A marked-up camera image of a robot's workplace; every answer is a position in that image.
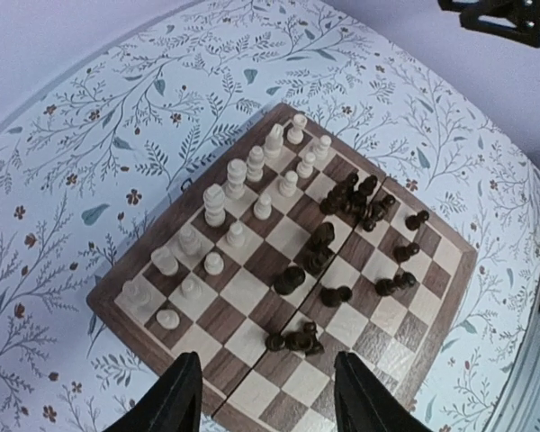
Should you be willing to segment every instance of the floral tablecloth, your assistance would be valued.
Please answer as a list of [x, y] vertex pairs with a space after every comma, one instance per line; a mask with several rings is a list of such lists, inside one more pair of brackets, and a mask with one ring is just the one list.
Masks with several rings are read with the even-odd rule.
[[[540, 275], [540, 172], [448, 83], [318, 1], [221, 0], [173, 14], [48, 90], [0, 134], [0, 431], [102, 431], [157, 379], [86, 295], [279, 100], [478, 249], [410, 409], [435, 431], [482, 429]], [[202, 430], [221, 428], [205, 418]]]

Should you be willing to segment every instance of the white chess piece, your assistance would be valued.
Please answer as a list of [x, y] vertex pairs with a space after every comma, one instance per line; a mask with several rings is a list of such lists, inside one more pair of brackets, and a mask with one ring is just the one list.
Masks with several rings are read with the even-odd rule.
[[226, 241], [233, 248], [242, 248], [246, 241], [244, 234], [244, 225], [239, 220], [230, 225], [228, 233], [226, 234]]
[[175, 310], [163, 309], [156, 314], [156, 321], [166, 330], [174, 330], [180, 325], [180, 317]]
[[226, 195], [219, 184], [213, 184], [204, 191], [204, 218], [211, 227], [219, 227], [226, 220], [226, 211], [224, 210], [224, 201]]
[[254, 216], [260, 221], [265, 221], [272, 213], [272, 197], [267, 192], [262, 192], [258, 196], [258, 201], [254, 204]]
[[218, 252], [211, 252], [204, 259], [204, 270], [208, 275], [217, 276], [224, 270], [224, 260]]
[[296, 184], [298, 183], [298, 175], [293, 171], [288, 171], [280, 181], [278, 191], [282, 196], [290, 198], [296, 193]]
[[282, 145], [284, 144], [284, 126], [275, 124], [270, 133], [266, 135], [264, 142], [264, 154], [269, 159], [276, 159], [280, 156]]
[[314, 163], [316, 162], [316, 155], [309, 151], [304, 155], [302, 160], [296, 167], [296, 174], [299, 178], [309, 178], [314, 170]]
[[126, 281], [122, 286], [122, 292], [135, 306], [145, 306], [150, 302], [150, 293], [134, 281]]
[[254, 146], [248, 153], [246, 160], [246, 178], [249, 182], [259, 182], [262, 180], [264, 168], [264, 151], [260, 146]]
[[180, 245], [182, 252], [187, 254], [189, 257], [198, 255], [200, 249], [202, 248], [202, 244], [198, 238], [198, 235], [196, 234], [196, 230], [189, 225], [184, 225], [180, 229], [180, 232], [178, 233], [178, 244]]
[[178, 271], [178, 261], [169, 247], [162, 246], [150, 254], [152, 264], [164, 276], [173, 276]]
[[224, 193], [229, 200], [239, 200], [244, 194], [244, 182], [248, 168], [242, 159], [232, 159], [227, 166], [228, 181], [224, 184]]
[[308, 119], [303, 114], [296, 114], [292, 119], [292, 127], [288, 130], [286, 138], [291, 144], [298, 145], [304, 140], [303, 129]]
[[188, 300], [197, 300], [202, 295], [202, 287], [192, 278], [186, 278], [180, 285], [180, 292]]
[[312, 151], [317, 160], [324, 160], [328, 156], [328, 150], [332, 145], [332, 138], [328, 135], [322, 135], [317, 143], [312, 146]]

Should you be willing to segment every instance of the chessboard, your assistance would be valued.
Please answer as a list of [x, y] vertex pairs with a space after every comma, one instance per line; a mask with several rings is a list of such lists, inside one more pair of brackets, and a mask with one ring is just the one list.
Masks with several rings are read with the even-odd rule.
[[[170, 205], [87, 298], [108, 328], [158, 375], [181, 353], [197, 352], [202, 411], [230, 431], [336, 430], [334, 358], [343, 350], [356, 353], [400, 403], [409, 403], [444, 342], [476, 261], [473, 247], [426, 205], [314, 121], [303, 129], [302, 143], [290, 143], [287, 135], [296, 113], [280, 103], [248, 130]], [[265, 161], [262, 178], [247, 180], [239, 199], [226, 200], [224, 222], [213, 228], [204, 217], [204, 191], [224, 185], [229, 162], [247, 160], [277, 123], [284, 130], [280, 156]], [[299, 178], [292, 197], [284, 197], [280, 182], [285, 173], [295, 171], [324, 135], [331, 138], [328, 154], [315, 161], [308, 178]], [[320, 210], [320, 202], [349, 173], [357, 173], [360, 182], [378, 178], [371, 200], [386, 194], [396, 198], [370, 232], [342, 211], [325, 215]], [[266, 220], [254, 212], [262, 193], [272, 199]], [[405, 219], [422, 210], [429, 220], [408, 230]], [[228, 241], [235, 221], [244, 227], [242, 247]], [[304, 267], [308, 241], [323, 222], [331, 222], [335, 231], [328, 262], [317, 272], [306, 272], [292, 294], [278, 295], [276, 277], [289, 266]], [[185, 227], [200, 240], [196, 255], [180, 248], [179, 233]], [[392, 251], [410, 242], [418, 243], [420, 251], [399, 265]], [[163, 246], [178, 261], [171, 276], [150, 260]], [[222, 257], [220, 274], [204, 268], [211, 252]], [[391, 296], [376, 293], [377, 280], [403, 272], [416, 276], [415, 286]], [[181, 293], [186, 280], [200, 286], [199, 298]], [[127, 281], [151, 293], [143, 308], [122, 291]], [[325, 307], [322, 288], [341, 285], [352, 289], [351, 300]], [[175, 328], [159, 323], [163, 310], [176, 312]], [[317, 325], [324, 353], [305, 357], [266, 349], [268, 335], [300, 331], [310, 321]]]

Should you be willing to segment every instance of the brown flower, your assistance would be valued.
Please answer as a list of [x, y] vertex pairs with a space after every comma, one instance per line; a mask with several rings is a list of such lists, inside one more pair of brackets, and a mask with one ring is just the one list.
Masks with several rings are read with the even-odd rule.
[[18, 304], [16, 304], [16, 306], [14, 306], [14, 316], [18, 320], [21, 320], [22, 318], [24, 318], [24, 312], [25, 311], [26, 311], [26, 308], [24, 308], [24, 305], [21, 304], [21, 303], [18, 303]]
[[412, 399], [409, 403], [406, 404], [404, 407], [408, 412], [414, 412], [416, 410], [416, 404], [418, 403], [417, 400]]
[[72, 382], [72, 392], [73, 393], [81, 393], [82, 392], [82, 383], [81, 382]]
[[16, 207], [16, 210], [14, 210], [14, 217], [18, 218], [18, 220], [21, 221], [25, 213], [26, 209], [24, 209], [24, 206], [19, 205], [18, 207]]
[[77, 179], [78, 176], [76, 174], [69, 175], [68, 177], [66, 177], [66, 186], [75, 185]]
[[88, 117], [92, 122], [100, 118], [100, 110], [93, 110]]
[[128, 199], [128, 204], [136, 205], [142, 199], [142, 194], [136, 189], [132, 189], [130, 193], [126, 194], [126, 198]]
[[50, 420], [52, 423], [56, 423], [57, 415], [58, 413], [52, 408], [51, 405], [44, 405], [44, 412], [42, 412], [42, 416], [44, 416], [45, 419]]
[[182, 122], [182, 114], [178, 112], [172, 112], [172, 115], [170, 116], [172, 119], [172, 123], [176, 126], [179, 125]]
[[49, 105], [46, 107], [46, 110], [44, 111], [47, 115], [52, 115], [56, 111], [56, 105]]
[[410, 189], [412, 192], [418, 190], [418, 180], [406, 180], [406, 189]]
[[36, 244], [36, 236], [32, 233], [28, 234], [26, 238], [24, 239], [24, 245], [30, 249]]

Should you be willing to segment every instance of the wall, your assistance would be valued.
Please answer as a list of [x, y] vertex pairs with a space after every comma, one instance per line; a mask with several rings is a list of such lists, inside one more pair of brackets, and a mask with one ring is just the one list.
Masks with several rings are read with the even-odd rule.
[[[0, 122], [49, 81], [189, 0], [0, 1]], [[540, 166], [540, 49], [461, 29], [437, 0], [327, 0], [434, 69]]]

